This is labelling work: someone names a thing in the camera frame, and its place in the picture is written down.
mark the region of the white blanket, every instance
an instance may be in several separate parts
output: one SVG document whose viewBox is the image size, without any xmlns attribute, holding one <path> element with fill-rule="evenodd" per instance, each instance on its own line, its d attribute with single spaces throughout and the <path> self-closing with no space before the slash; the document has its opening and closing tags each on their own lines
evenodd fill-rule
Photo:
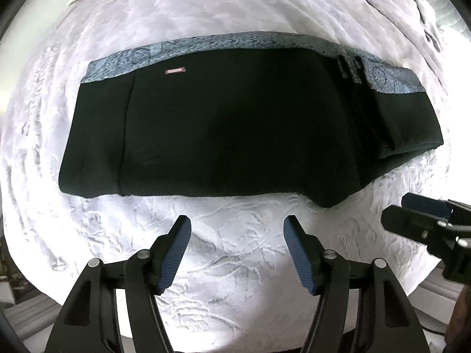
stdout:
<svg viewBox="0 0 471 353">
<path fill-rule="evenodd" d="M 295 194 L 83 199 L 60 192 L 59 168 L 90 61 L 160 41 L 253 30 L 316 35 L 412 69 L 444 146 L 330 209 Z M 413 0 L 80 0 L 38 46 L 6 113 L 0 182 L 10 253 L 32 284 L 63 303 L 90 258 L 127 259 L 186 214 L 193 224 L 188 250 L 173 285 L 157 298 L 174 349 L 299 347 L 317 299 L 301 286 L 283 240 L 287 215 L 346 258 L 385 258 L 407 293 L 436 265 L 423 246 L 383 231 L 380 215 L 406 192 L 444 192 L 450 120 L 442 76 L 441 54 Z M 130 336 L 122 292 L 119 298 L 121 332 Z"/>
</svg>

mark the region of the black bracket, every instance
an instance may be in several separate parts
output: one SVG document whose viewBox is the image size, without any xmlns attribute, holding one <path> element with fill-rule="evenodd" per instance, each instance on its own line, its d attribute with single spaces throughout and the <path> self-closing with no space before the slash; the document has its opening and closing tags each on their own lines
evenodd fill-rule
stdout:
<svg viewBox="0 0 471 353">
<path fill-rule="evenodd" d="M 471 284 L 471 207 L 411 193 L 402 197 L 401 205 L 383 211 L 384 229 L 425 244 L 443 260 L 445 279 Z"/>
<path fill-rule="evenodd" d="M 429 353 L 422 327 L 385 260 L 345 260 L 304 232 L 295 216 L 284 221 L 284 238 L 304 287 L 321 295 L 301 353 L 338 353 L 350 289 L 359 289 L 350 353 Z"/>
<path fill-rule="evenodd" d="M 127 261 L 91 259 L 57 317 L 45 353 L 123 353 L 116 289 L 126 290 L 136 352 L 173 353 L 154 295 L 173 282 L 190 236 L 190 220 L 179 216 L 167 235 Z"/>
</svg>

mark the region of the white bedsheet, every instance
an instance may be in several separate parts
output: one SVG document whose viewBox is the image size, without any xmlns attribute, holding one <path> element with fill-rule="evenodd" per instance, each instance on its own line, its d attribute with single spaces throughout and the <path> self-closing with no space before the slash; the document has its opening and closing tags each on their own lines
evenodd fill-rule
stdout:
<svg viewBox="0 0 471 353">
<path fill-rule="evenodd" d="M 252 30 L 317 35 L 412 69 L 434 105 L 444 146 L 330 209 L 296 194 L 83 199 L 59 191 L 90 61 L 160 41 Z M 32 284 L 63 303 L 90 258 L 127 259 L 186 214 L 193 225 L 188 250 L 173 285 L 157 299 L 174 349 L 299 347 L 316 299 L 301 286 L 283 240 L 287 215 L 346 258 L 385 258 L 407 293 L 436 265 L 424 247 L 383 231 L 380 215 L 406 192 L 439 198 L 445 190 L 451 123 L 443 86 L 441 54 L 427 40 L 413 0 L 80 0 L 37 47 L 6 113 L 0 182 L 11 256 Z M 121 332 L 130 336 L 122 292 L 118 308 Z"/>
</svg>

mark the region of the black pants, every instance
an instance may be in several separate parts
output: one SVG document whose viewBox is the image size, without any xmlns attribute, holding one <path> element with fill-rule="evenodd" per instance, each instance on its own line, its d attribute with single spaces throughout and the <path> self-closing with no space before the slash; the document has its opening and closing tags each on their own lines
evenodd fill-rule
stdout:
<svg viewBox="0 0 471 353">
<path fill-rule="evenodd" d="M 359 84 L 341 63 L 306 49 L 224 49 L 82 84 L 60 189 L 297 192 L 331 207 L 443 144 L 426 93 L 378 93 L 361 66 Z"/>
</svg>

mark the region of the bed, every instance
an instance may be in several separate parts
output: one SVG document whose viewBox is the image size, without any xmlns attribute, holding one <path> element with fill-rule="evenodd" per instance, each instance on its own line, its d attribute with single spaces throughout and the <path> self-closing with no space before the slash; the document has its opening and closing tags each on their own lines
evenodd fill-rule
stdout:
<svg viewBox="0 0 471 353">
<path fill-rule="evenodd" d="M 289 214 L 348 259 L 386 259 L 412 292 L 438 260 L 423 246 L 385 232 L 380 216 L 406 192 L 433 198 L 449 192 L 451 93 L 435 29 L 415 0 L 71 4 L 31 56 L 6 113 L 0 183 L 11 256 L 32 284 L 62 304 L 89 259 L 127 259 L 186 214 L 193 226 L 187 252 L 173 285 L 157 298 L 170 341 L 182 352 L 274 352 L 302 345 L 317 299 L 299 282 L 283 239 Z M 162 41 L 255 30 L 315 35 L 413 70 L 433 104 L 444 145 L 328 209 L 295 193 L 84 199 L 59 190 L 59 168 L 89 62 Z M 118 312 L 121 333 L 131 336 L 122 291 Z M 351 311 L 346 329 L 354 322 Z"/>
</svg>

